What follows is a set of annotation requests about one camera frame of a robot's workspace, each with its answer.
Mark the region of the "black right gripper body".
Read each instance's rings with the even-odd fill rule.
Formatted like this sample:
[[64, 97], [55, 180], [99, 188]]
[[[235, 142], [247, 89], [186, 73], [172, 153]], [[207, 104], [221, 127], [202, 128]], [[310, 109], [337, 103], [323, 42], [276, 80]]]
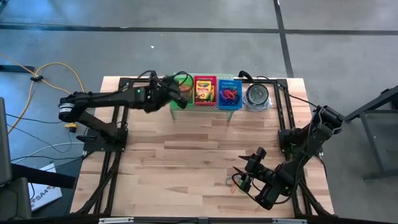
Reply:
[[273, 186], [272, 175], [273, 170], [265, 167], [261, 164], [261, 161], [265, 158], [267, 152], [263, 147], [258, 147], [256, 153], [253, 153], [252, 159], [247, 161], [247, 164], [244, 168], [246, 174], [242, 175], [241, 179], [242, 187], [245, 192], [249, 192], [251, 188], [251, 181], [253, 179], [258, 179], [261, 182], [265, 183], [261, 192], [272, 192]]

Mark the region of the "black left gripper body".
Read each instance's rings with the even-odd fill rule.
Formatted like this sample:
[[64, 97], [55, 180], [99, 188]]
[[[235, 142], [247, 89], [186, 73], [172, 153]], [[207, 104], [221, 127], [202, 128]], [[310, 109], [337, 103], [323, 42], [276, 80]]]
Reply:
[[171, 101], [174, 101], [182, 109], [188, 105], [188, 100], [182, 95], [179, 83], [173, 77], [151, 77], [149, 90], [150, 113], [160, 110]]

